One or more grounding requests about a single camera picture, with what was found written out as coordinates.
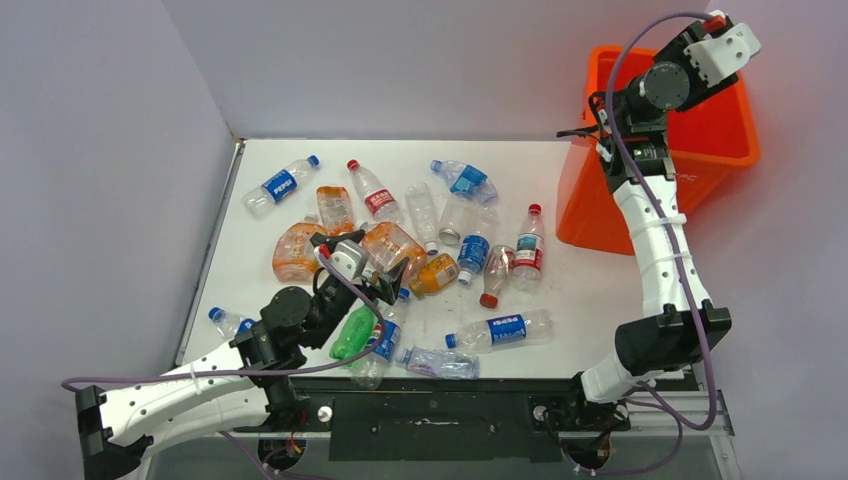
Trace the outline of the orange juice bottle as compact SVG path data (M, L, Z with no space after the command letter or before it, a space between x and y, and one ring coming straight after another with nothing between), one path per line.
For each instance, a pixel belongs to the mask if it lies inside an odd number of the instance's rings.
M423 298L444 290L458 278L459 267L452 256L443 253L427 263L409 282L410 291Z

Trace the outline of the blue label bottle white cap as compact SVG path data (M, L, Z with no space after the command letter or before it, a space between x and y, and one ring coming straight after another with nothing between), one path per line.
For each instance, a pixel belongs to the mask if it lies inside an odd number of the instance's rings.
M498 226L499 214L495 207L480 206L474 211L457 258L458 282L462 286L470 286L483 270Z

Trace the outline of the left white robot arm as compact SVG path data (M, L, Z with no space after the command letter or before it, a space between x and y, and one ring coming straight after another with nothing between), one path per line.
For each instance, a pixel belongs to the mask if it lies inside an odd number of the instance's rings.
M377 270L362 246L366 233L315 234L321 267L312 290L288 286L250 328L163 375L74 377L78 438L87 479L119 479L154 454L211 433L268 425L290 428L304 409L291 379L311 372L305 349L320 349L351 307L399 297L408 260Z

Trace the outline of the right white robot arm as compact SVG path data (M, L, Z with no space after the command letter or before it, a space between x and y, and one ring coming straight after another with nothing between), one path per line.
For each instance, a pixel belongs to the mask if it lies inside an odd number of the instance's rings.
M613 352L579 376L582 390L565 402L569 421L590 428L605 403L623 399L665 372L709 364L732 320L713 304L698 277L677 199L667 138L670 112L685 112L733 86L760 51L750 28L722 11L689 13L688 25L622 88L608 84L587 100L591 138L609 193L634 249L643 316L620 325Z

